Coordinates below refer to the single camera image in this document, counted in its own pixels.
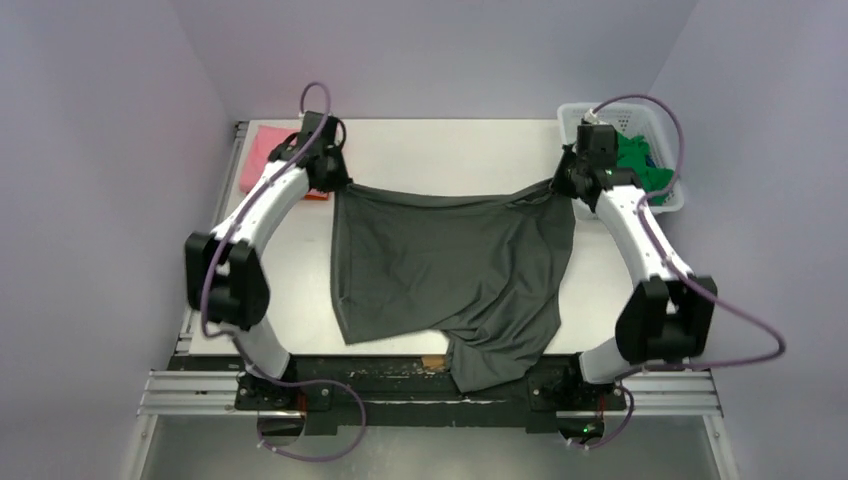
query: dark gray t-shirt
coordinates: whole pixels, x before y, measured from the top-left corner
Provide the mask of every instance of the dark gray t-shirt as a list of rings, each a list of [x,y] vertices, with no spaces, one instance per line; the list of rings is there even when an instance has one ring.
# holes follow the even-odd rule
[[[331,277],[345,342],[437,329],[461,391],[523,376],[559,328],[574,237],[571,200],[548,184],[476,197],[338,192]]]

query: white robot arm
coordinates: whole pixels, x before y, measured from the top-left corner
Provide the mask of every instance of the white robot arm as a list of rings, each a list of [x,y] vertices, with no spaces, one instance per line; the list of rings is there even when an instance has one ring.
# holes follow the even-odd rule
[[[703,353],[714,305],[690,291],[678,278],[687,275],[706,290],[716,293],[710,277],[697,276],[669,244],[647,205],[635,173],[616,167],[618,140],[606,124],[578,127],[577,143],[564,147],[551,181],[562,195],[587,203],[604,223],[621,252],[633,294],[616,322],[615,335],[579,356],[580,381],[608,384],[649,361],[679,363]],[[665,251],[660,258],[639,218],[644,208],[647,226]],[[673,261],[679,272],[672,272]]]
[[[310,188],[334,191],[351,182],[341,146],[335,143],[336,129],[341,126],[344,132],[344,124],[328,116],[318,132],[322,117],[316,112],[306,112],[301,131],[271,152],[256,187],[235,211],[210,233],[195,232],[185,243],[188,303],[199,310],[201,289],[213,253],[227,232],[234,230],[216,266],[209,292],[209,321],[238,340],[252,361],[247,367],[249,371],[256,368],[272,378],[282,377],[290,354],[280,344],[266,316],[270,291],[260,256],[280,222]],[[318,137],[303,152],[301,160],[289,165],[280,175],[287,160],[298,151],[292,142],[297,140],[297,145],[307,145],[307,139],[313,135]]]

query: black mounting bracket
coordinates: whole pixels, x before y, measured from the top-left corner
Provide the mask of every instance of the black mounting bracket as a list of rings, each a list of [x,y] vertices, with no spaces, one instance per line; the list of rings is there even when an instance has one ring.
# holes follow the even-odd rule
[[[642,188],[642,181],[633,169],[616,166],[618,132],[612,125],[578,125],[577,143],[563,145],[562,149],[551,190],[583,200],[592,212],[605,190],[618,185]]]
[[[298,145],[305,145],[314,134],[318,138],[304,152],[297,162],[297,166],[306,169],[309,176],[309,188],[321,192],[335,192],[341,190],[353,182],[347,173],[342,148],[347,141],[347,132],[344,122],[328,115],[327,123],[320,132],[317,132],[323,114],[317,112],[306,112],[303,115],[303,124],[297,133],[289,135],[283,143],[277,145],[268,155],[269,162],[287,162],[298,152]],[[345,132],[341,143],[336,144],[336,130],[342,127]]]
[[[211,233],[192,233],[185,242],[186,294],[188,304],[200,310],[203,281],[219,241]],[[228,244],[218,264],[228,271],[216,271],[209,291],[209,321],[226,322],[244,331],[259,323],[268,310],[271,292],[259,264],[256,250],[241,241]]]
[[[296,381],[296,376],[290,375],[287,369],[282,380]],[[303,400],[294,388],[283,388],[271,382],[255,377],[247,372],[238,376],[238,395],[235,402],[236,410],[304,410]]]
[[[591,411],[598,408],[601,397],[604,397],[611,410],[617,409],[621,403],[619,397],[612,395],[612,383],[595,385],[583,380],[579,355],[569,357],[568,363],[557,376],[528,376],[527,389],[530,408],[538,411]]]

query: lavender wall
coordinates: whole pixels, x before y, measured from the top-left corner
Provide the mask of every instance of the lavender wall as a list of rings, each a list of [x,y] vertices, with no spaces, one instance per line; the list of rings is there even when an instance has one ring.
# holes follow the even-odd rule
[[[778,362],[716,372],[746,479],[846,478],[845,25],[842,0],[702,1],[651,89],[688,132],[672,240],[789,343]],[[723,312],[714,325],[711,358],[773,348]]]
[[[2,476],[117,478],[231,124],[164,0],[3,0],[0,65]]]
[[[646,92],[697,0],[174,0],[237,118],[320,78],[348,117],[549,118]]]

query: metal frame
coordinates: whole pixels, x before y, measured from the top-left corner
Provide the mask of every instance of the metal frame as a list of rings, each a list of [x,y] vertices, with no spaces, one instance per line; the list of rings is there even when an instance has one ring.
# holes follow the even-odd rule
[[[248,122],[235,125],[235,139],[230,153],[230,169],[222,185],[212,225],[225,215],[227,192],[235,179],[238,160],[244,147]],[[187,356],[194,334],[192,312],[184,312],[182,327],[174,355]],[[139,480],[147,462],[150,444],[158,418],[164,416],[263,416],[295,417],[294,411],[251,412],[235,410],[235,371],[154,371],[150,373],[137,412],[131,443],[124,460],[121,478]],[[691,416],[704,421],[715,465],[722,480],[737,480],[739,472],[730,446],[718,393],[710,372],[652,372],[638,374],[624,381],[635,400],[634,415]],[[608,416],[621,416],[623,411],[609,411]],[[582,417],[593,412],[557,412],[561,417]]]

